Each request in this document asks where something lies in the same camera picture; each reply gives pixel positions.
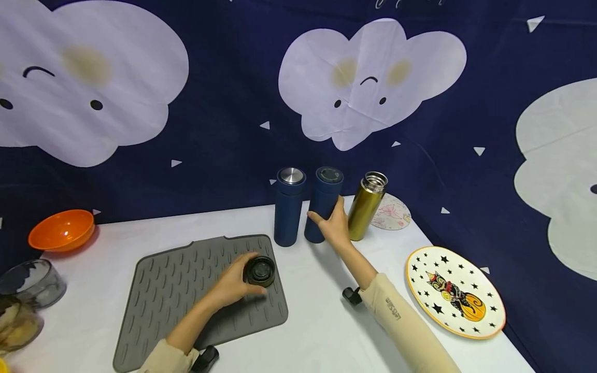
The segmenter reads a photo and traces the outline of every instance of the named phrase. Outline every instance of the thermos bottle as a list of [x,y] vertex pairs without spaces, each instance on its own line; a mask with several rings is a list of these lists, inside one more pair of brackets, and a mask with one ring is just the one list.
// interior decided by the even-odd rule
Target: thermos bottle
[[[315,172],[315,184],[311,192],[309,211],[315,211],[322,218],[329,219],[338,201],[342,181],[344,181],[344,175],[340,170],[333,167],[318,168]],[[325,239],[317,224],[311,219],[307,219],[304,236],[313,243],[320,243]]]
[[273,220],[273,240],[288,247],[297,240],[303,191],[307,177],[298,168],[284,168],[278,172],[276,210]]
[[348,213],[348,234],[353,241],[360,241],[371,224],[381,199],[386,194],[387,177],[371,171],[361,179],[355,200]]

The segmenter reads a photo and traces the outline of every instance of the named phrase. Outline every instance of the orange bowl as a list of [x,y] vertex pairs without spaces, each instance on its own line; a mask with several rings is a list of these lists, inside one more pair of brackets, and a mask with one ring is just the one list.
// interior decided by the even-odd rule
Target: orange bowl
[[29,246],[38,250],[62,252],[77,249],[86,243],[96,225],[86,210],[59,212],[42,220],[29,233]]

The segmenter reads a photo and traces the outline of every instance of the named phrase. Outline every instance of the navy blue thermos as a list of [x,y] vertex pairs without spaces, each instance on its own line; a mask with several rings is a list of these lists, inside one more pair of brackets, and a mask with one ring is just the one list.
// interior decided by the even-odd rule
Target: navy blue thermos
[[300,210],[307,177],[298,168],[283,168],[278,172],[278,191],[273,221],[273,240],[279,246],[294,245],[299,232]]
[[[315,183],[311,193],[309,211],[317,212],[322,218],[329,219],[338,201],[342,181],[344,181],[344,175],[339,169],[333,167],[318,168],[315,172]],[[304,236],[313,243],[320,243],[325,239],[317,224],[311,219],[307,219]]]

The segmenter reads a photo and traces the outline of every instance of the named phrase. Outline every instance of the drying mat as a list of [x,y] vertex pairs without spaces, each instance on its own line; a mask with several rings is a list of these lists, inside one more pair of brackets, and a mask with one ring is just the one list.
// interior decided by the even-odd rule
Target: drying mat
[[[266,235],[218,237],[160,252],[137,263],[113,366],[139,369],[158,341],[219,279],[239,255],[256,251],[276,261]],[[288,306],[278,269],[267,296],[250,296],[216,313],[195,343],[198,350],[283,324]]]

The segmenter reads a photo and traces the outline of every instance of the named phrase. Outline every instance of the gold thermos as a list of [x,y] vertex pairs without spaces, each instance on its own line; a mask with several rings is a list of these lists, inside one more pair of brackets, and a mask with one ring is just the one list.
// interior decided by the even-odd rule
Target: gold thermos
[[387,177],[376,171],[365,174],[348,213],[348,233],[353,241],[360,241],[386,194]]

